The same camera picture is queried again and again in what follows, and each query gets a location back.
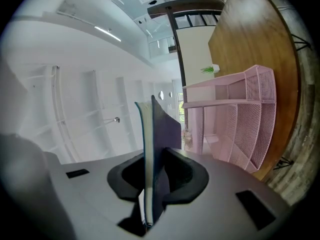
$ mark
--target black rectangular slot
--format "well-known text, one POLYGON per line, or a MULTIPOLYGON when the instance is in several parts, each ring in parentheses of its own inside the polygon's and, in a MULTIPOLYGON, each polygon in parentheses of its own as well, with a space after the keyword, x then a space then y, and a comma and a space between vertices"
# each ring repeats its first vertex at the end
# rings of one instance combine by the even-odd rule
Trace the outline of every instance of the black rectangular slot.
POLYGON ((276 219, 250 190, 239 192, 235 195, 246 209, 258 230, 262 230, 276 219))
POLYGON ((85 175, 88 174, 89 171, 86 169, 81 169, 81 170, 74 170, 74 171, 70 171, 70 172, 66 172, 66 175, 68 176, 69 179, 71 178, 75 178, 81 175, 85 175))

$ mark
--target book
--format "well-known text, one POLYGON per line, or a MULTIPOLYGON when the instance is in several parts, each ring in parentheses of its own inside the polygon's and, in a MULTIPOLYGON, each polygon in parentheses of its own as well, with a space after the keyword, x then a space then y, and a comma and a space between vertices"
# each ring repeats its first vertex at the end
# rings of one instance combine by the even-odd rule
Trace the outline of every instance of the book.
POLYGON ((144 217, 148 226, 157 222, 162 212, 162 198, 170 193, 163 149, 181 149, 181 124, 169 116, 157 102, 135 102, 141 118, 144 154, 144 217))

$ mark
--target window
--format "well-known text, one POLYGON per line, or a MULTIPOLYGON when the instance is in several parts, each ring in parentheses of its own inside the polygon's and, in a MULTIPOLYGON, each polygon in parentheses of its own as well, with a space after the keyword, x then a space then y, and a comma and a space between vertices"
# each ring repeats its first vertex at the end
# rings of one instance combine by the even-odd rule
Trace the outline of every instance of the window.
POLYGON ((184 94, 178 93, 178 103, 179 103, 179 122, 184 123, 185 122, 185 109, 182 108, 184 104, 184 94))
POLYGON ((160 100, 162 100, 162 101, 164 100, 165 96, 164 96, 164 92, 162 90, 159 92, 158 97, 160 100))
POLYGON ((190 15, 189 18, 192 23, 192 27, 199 27, 199 26, 205 25, 205 23, 203 22, 203 20, 199 14, 190 15))
POLYGON ((216 21, 216 19, 214 18, 214 16, 212 14, 207 14, 207 15, 203 14, 202 16, 203 16, 203 18, 204 18, 204 20, 205 20, 205 22, 206 22, 206 24, 208 26, 217 25, 217 21, 216 21))
POLYGON ((180 17, 175 17, 175 21, 178 26, 178 29, 184 29, 184 28, 191 27, 186 15, 180 16, 180 17))

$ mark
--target white pot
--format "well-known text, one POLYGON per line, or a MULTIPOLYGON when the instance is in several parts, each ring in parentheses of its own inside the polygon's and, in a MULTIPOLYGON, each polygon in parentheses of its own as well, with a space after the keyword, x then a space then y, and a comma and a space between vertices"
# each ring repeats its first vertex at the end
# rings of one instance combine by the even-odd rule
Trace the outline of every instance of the white pot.
POLYGON ((219 65, 217 64, 212 64, 212 67, 213 67, 213 73, 218 73, 220 71, 220 67, 219 65))

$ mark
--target stone floor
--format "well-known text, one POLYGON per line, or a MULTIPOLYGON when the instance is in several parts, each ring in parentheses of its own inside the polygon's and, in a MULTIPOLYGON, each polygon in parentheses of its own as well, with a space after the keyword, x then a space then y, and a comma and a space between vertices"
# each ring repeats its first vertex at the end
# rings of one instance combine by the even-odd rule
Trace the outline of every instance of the stone floor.
POLYGON ((285 168, 273 170, 266 183, 278 192, 290 205, 301 200, 312 184, 320 157, 320 61, 312 49, 313 41, 304 22, 287 0, 271 0, 278 8, 290 32, 311 43, 297 51, 301 92, 299 113, 292 137, 283 157, 294 161, 285 168))

